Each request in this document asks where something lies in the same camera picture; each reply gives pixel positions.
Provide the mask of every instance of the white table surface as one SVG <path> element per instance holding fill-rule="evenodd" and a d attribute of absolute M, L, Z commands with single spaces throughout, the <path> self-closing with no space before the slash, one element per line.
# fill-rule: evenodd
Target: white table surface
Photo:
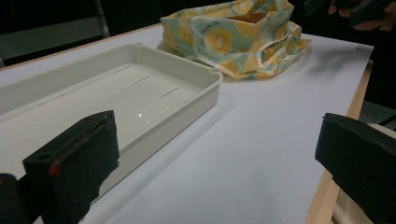
<path fill-rule="evenodd" d="M 161 26 L 0 72 L 0 84 L 97 51 L 141 42 Z M 220 85 L 218 103 L 95 204 L 82 223 L 303 223 L 323 167 L 325 113 L 345 115 L 372 47 L 324 37 L 284 73 Z"/>

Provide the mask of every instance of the black foam block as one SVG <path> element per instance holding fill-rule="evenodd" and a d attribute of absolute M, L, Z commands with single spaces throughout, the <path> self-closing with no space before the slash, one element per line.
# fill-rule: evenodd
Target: black foam block
<path fill-rule="evenodd" d="M 79 223 L 118 167 L 113 111 L 91 115 L 23 160 L 26 178 L 39 189 L 45 223 Z"/>
<path fill-rule="evenodd" d="M 326 114 L 315 158 L 374 223 L 396 223 L 396 139 L 358 120 Z"/>

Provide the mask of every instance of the fabric bag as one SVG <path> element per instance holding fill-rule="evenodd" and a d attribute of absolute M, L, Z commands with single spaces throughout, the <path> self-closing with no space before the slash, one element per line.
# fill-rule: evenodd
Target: fabric bag
<path fill-rule="evenodd" d="M 289 21 L 287 0 L 239 0 L 183 9 L 161 18 L 164 43 L 187 59 L 235 78 L 283 72 L 309 46 L 302 28 Z"/>

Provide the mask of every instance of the yellow patterned bag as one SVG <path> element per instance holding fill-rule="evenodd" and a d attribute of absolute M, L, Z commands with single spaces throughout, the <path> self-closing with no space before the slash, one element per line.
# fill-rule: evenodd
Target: yellow patterned bag
<path fill-rule="evenodd" d="M 235 78 L 283 72 L 309 46 L 287 0 L 239 0 L 161 18 L 164 43 Z"/>

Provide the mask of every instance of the person's hand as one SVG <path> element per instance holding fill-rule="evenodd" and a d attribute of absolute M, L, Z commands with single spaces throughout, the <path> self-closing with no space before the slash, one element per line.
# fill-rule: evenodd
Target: person's hand
<path fill-rule="evenodd" d="M 329 14 L 334 14 L 338 11 L 341 17 L 349 18 L 350 12 L 356 7 L 358 4 L 362 2 L 362 0 L 350 0 L 349 6 L 345 8 L 337 8 L 336 6 L 337 0 L 332 0 L 332 3 L 329 7 Z M 373 20 L 373 21 L 364 21 L 361 24 L 354 26 L 357 30 L 367 31 L 378 29 L 382 31 L 392 31 L 396 26 L 396 2 L 391 2 L 384 9 L 384 17 L 382 20 Z"/>

